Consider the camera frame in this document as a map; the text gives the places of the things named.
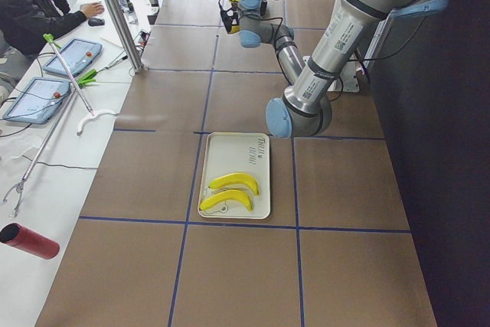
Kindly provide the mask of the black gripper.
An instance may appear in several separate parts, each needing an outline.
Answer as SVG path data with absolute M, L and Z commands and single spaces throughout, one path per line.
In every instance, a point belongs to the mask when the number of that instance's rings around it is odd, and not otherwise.
M 221 1 L 222 0 L 218 0 L 218 7 L 220 9 L 220 18 L 224 24 L 224 27 L 227 33 L 237 33 L 240 30 L 238 1 L 226 0 L 230 3 L 230 7 L 228 9 L 224 9 Z

